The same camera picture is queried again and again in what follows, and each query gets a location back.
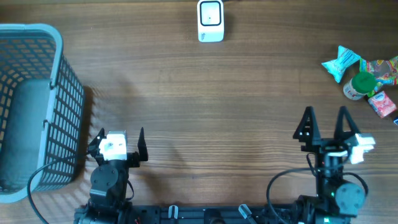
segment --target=blue basket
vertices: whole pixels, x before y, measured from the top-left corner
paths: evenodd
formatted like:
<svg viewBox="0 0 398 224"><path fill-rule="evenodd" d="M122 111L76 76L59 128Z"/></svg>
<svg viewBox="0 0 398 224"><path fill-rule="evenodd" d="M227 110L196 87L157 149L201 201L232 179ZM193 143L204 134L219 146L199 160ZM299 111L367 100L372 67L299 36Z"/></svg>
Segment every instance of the blue basket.
<svg viewBox="0 0 398 224"><path fill-rule="evenodd" d="M0 203L26 197L39 167L77 154L85 93L62 50L52 26L0 25ZM32 189L64 187L76 162L45 169Z"/></svg>

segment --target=snack bag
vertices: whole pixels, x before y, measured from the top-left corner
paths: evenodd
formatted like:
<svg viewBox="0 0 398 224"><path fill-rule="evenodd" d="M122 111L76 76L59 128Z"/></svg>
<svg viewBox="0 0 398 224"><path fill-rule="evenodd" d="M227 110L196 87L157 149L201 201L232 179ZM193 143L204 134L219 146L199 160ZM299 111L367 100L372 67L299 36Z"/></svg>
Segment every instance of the snack bag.
<svg viewBox="0 0 398 224"><path fill-rule="evenodd" d="M389 115L397 109L397 106L390 100L384 91L369 98L368 102L380 118Z"/></svg>
<svg viewBox="0 0 398 224"><path fill-rule="evenodd" d="M383 85L396 85L398 82L398 56L391 60L374 60L366 61L360 60L359 71L369 72L376 77L376 87L368 93L368 96L373 96L377 93Z"/></svg>
<svg viewBox="0 0 398 224"><path fill-rule="evenodd" d="M322 65L332 74L337 83L341 81L345 70L357 62L361 57L352 50L338 46L337 59L323 62Z"/></svg>

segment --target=wood plank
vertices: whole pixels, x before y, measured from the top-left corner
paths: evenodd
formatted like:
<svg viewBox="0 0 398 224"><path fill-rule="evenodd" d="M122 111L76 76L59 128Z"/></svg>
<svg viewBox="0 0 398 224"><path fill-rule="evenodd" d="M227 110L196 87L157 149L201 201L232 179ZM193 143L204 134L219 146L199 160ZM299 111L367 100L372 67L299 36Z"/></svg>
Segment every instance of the wood plank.
<svg viewBox="0 0 398 224"><path fill-rule="evenodd" d="M227 2L225 40L213 44L197 40L195 2L4 6L0 20L47 23L63 35L64 54L87 92L83 149L104 127L126 129L129 150L136 150L144 127L149 162L130 170L135 205L264 204L273 175L307 166L292 139L305 107L315 107L329 137L338 108L346 105L377 141L365 163L346 167L371 189L353 222L368 224L398 218L398 129L365 101L345 98L320 63L336 58L339 45L371 60L395 56L397 6ZM397 89L387 94L398 102ZM95 167L88 159L64 189L34 194L50 223L73 220L88 199ZM292 202L300 194L315 194L310 174L280 178L272 198ZM0 222L39 220L23 200L0 205Z"/></svg>

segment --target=basket bottom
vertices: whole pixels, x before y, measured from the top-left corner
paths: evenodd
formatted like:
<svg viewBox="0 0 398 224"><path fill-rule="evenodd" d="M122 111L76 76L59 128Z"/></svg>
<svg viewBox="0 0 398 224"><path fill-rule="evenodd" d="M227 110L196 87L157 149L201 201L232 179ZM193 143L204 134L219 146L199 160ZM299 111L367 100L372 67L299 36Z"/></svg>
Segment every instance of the basket bottom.
<svg viewBox="0 0 398 224"><path fill-rule="evenodd" d="M37 169L49 83L50 79L25 80L14 91L0 151L0 194L26 187Z"/></svg>

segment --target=green lid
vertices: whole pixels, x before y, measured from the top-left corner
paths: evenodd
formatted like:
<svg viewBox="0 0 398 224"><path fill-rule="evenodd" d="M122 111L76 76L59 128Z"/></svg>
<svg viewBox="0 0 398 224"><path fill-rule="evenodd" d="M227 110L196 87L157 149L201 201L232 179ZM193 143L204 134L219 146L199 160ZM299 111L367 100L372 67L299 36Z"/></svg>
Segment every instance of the green lid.
<svg viewBox="0 0 398 224"><path fill-rule="evenodd" d="M351 84L358 93L367 94L376 86L376 77L369 72L359 72Z"/></svg>

